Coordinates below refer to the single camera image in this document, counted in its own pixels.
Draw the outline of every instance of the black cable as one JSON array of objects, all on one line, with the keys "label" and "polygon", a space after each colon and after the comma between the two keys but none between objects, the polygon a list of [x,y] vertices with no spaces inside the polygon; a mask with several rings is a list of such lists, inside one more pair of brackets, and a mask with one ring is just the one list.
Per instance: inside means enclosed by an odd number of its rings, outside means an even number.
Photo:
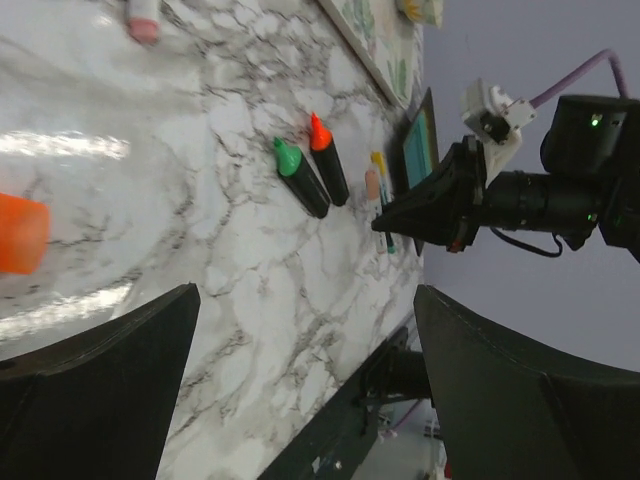
[{"label": "black cable", "polygon": [[560,240],[558,240],[558,235],[556,235],[555,233],[553,233],[552,235],[553,235],[553,241],[555,242],[556,245],[558,245],[558,251],[548,252],[546,250],[542,250],[541,248],[534,247],[533,245],[529,245],[528,243],[524,243],[524,242],[521,242],[520,240],[516,240],[515,238],[511,238],[505,235],[504,233],[502,233],[497,228],[491,227],[491,231],[496,237],[498,237],[503,242],[507,242],[509,245],[513,245],[514,247],[521,248],[522,250],[526,250],[527,252],[535,253],[536,255],[540,255],[547,258],[558,258],[560,255],[562,255],[562,249],[563,249],[562,243],[560,243]]}]

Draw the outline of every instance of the marble surface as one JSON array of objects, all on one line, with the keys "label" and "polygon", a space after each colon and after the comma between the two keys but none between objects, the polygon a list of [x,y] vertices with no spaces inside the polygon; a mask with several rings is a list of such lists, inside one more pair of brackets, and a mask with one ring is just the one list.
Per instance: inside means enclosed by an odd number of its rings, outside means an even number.
[{"label": "marble surface", "polygon": [[[411,310],[420,262],[375,254],[363,181],[402,112],[312,0],[165,1],[150,49],[119,1],[2,2],[0,191],[53,224],[38,272],[0,276],[0,359],[195,282],[158,478],[256,478]],[[311,110],[352,192],[322,221],[271,152]]]}]

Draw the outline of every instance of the yellow object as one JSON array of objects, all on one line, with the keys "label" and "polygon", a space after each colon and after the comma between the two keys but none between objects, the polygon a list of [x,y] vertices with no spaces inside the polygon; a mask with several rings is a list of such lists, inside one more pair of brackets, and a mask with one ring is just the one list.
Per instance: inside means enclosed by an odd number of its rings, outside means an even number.
[{"label": "yellow object", "polygon": [[371,152],[371,161],[380,169],[380,175],[384,176],[387,174],[387,161],[384,158],[384,153]]},{"label": "yellow object", "polygon": [[404,11],[409,20],[413,22],[423,22],[422,12],[420,6],[414,3],[413,0],[404,0]]}]

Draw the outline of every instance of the marker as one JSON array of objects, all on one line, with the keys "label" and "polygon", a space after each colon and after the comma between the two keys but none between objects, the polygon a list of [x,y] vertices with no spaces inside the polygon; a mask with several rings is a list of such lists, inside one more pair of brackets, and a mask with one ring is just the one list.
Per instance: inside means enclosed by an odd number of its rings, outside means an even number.
[{"label": "marker", "polygon": [[[371,161],[380,172],[380,200],[382,205],[387,205],[391,201],[391,193],[389,190],[389,183],[387,182],[387,166],[384,155],[380,152],[373,152],[371,154]],[[387,240],[387,251],[389,253],[396,253],[396,246],[393,243],[393,237],[389,232],[385,232],[385,239]]]},{"label": "marker", "polygon": [[341,207],[349,198],[349,187],[344,179],[338,150],[333,142],[333,134],[322,125],[315,113],[311,114],[311,156],[316,162],[331,201]]},{"label": "marker", "polygon": [[326,217],[329,211],[329,197],[302,150],[299,147],[290,147],[278,137],[273,140],[273,147],[276,150],[280,178],[311,215],[317,218]]},{"label": "marker", "polygon": [[143,45],[158,41],[160,0],[128,0],[129,35]]},{"label": "marker", "polygon": [[[367,186],[367,199],[369,201],[369,212],[372,218],[382,215],[382,203],[380,203],[380,181],[378,180],[378,172],[369,168],[364,174],[364,183]],[[387,246],[384,243],[384,234],[382,232],[373,232],[373,239],[376,242],[376,251],[385,253]]]}]

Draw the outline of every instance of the orange cup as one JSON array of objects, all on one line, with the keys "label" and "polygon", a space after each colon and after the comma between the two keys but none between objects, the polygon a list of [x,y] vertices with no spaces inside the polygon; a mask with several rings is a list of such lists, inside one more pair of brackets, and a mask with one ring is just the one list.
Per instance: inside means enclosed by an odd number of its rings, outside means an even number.
[{"label": "orange cup", "polygon": [[0,193],[0,272],[33,273],[49,239],[49,208]]}]

